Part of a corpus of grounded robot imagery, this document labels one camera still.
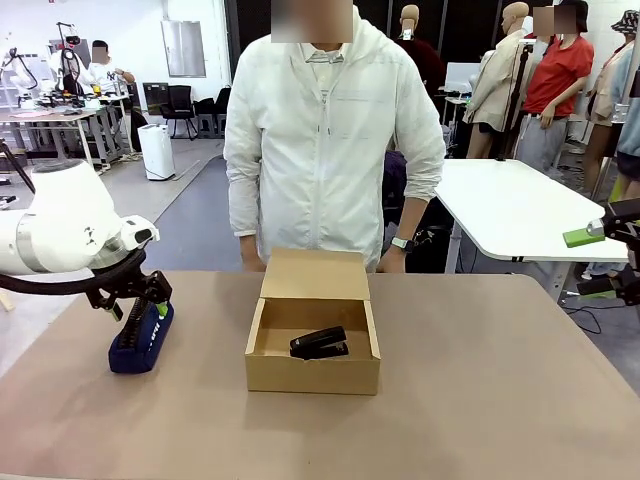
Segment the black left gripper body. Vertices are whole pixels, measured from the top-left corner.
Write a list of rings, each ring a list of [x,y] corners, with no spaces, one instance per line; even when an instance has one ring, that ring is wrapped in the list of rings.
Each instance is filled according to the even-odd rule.
[[[173,289],[164,274],[154,271],[144,274],[134,269],[122,275],[95,277],[97,285],[86,292],[94,309],[114,310],[119,299],[142,298],[155,304],[168,302]]]

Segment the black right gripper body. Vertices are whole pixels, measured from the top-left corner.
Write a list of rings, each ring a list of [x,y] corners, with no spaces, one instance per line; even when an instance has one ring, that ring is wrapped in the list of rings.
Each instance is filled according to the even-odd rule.
[[[639,305],[639,200],[629,199],[609,203],[602,218],[604,235],[627,246],[629,265],[634,279],[629,275],[614,283],[618,298],[627,306]]]

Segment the person's left hand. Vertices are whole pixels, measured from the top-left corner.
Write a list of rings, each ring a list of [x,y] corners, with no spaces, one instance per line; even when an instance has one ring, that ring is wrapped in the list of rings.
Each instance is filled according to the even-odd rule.
[[[405,252],[395,246],[389,249],[381,257],[377,267],[378,273],[404,273],[405,272]]]

